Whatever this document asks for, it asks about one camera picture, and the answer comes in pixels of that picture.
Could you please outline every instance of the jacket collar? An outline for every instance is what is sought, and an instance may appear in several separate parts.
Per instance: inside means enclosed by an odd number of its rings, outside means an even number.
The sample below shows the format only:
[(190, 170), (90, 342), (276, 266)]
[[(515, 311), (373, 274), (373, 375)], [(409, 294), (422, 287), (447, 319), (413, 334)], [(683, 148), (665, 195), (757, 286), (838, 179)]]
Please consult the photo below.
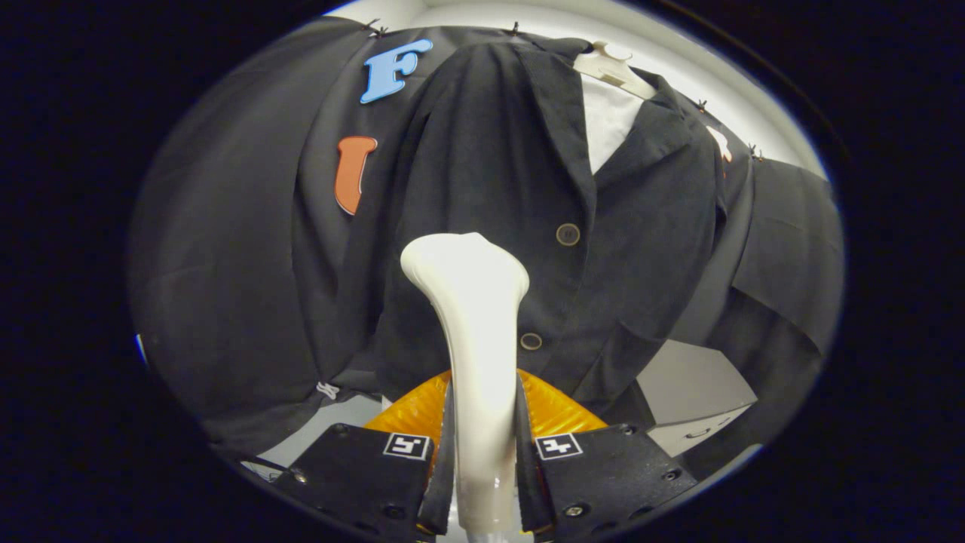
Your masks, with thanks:
[(693, 132), (676, 91), (655, 73), (633, 69), (656, 89), (637, 113), (622, 145), (594, 175), (590, 169), (583, 83), (573, 69), (577, 55), (591, 44), (576, 38), (532, 40), (534, 47), (517, 48), (549, 137), (583, 197), (588, 227), (592, 227), (596, 191), (616, 179), (642, 171), (684, 147)]

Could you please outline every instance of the screw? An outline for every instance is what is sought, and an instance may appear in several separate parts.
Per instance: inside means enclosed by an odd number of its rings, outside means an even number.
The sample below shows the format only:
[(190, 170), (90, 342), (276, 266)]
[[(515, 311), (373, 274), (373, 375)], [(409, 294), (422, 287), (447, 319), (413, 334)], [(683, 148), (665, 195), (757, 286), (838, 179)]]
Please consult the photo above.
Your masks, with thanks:
[(394, 505), (387, 505), (382, 509), (382, 514), (393, 520), (400, 520), (405, 518), (405, 509), (401, 507), (396, 507)]
[(579, 517), (582, 516), (585, 511), (582, 505), (571, 505), (563, 511), (563, 514), (567, 517)]

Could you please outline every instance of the clothespin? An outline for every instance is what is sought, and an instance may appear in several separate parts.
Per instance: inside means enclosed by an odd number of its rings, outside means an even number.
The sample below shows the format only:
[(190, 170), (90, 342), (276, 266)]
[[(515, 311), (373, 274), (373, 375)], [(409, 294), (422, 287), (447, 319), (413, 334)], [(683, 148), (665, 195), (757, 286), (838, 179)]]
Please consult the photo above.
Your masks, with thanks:
[(752, 145), (750, 142), (748, 142), (747, 146), (751, 148), (751, 159), (752, 159), (752, 160), (756, 160), (756, 161), (758, 161), (758, 162), (764, 162), (764, 152), (763, 152), (763, 151), (758, 151), (758, 146), (757, 146), (757, 145)]
[(372, 19), (372, 21), (370, 21), (369, 24), (364, 25), (362, 28), (368, 28), (369, 30), (375, 32), (376, 38), (381, 38), (382, 36), (385, 36), (385, 32), (389, 29), (384, 26), (378, 27), (378, 30), (375, 30), (374, 28), (372, 28), (372, 25), (379, 20), (382, 20), (382, 19)]

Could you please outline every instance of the black jacket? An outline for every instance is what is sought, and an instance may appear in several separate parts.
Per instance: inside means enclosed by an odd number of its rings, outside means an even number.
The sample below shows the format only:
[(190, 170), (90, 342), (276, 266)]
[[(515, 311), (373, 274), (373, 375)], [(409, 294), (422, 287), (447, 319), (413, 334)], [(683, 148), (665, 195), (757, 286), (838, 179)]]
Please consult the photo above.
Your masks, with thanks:
[[(662, 77), (638, 71), (657, 95), (591, 175), (572, 68), (588, 46), (461, 48), (417, 98), (395, 171), (366, 181), (339, 278), (341, 326), (326, 343), (367, 340), (340, 354), (375, 368), (389, 399), (449, 366), (438, 319), (399, 265), (426, 234), (479, 232), (519, 259), (530, 275), (520, 335), (536, 333), (542, 346), (520, 349), (518, 365), (584, 400), (598, 393), (585, 382), (594, 366), (629, 385), (689, 301), (723, 227), (717, 143)], [(579, 229), (572, 246), (556, 237), (568, 223)], [(381, 266), (369, 264), (374, 254)], [(376, 314), (371, 339), (342, 330)]]

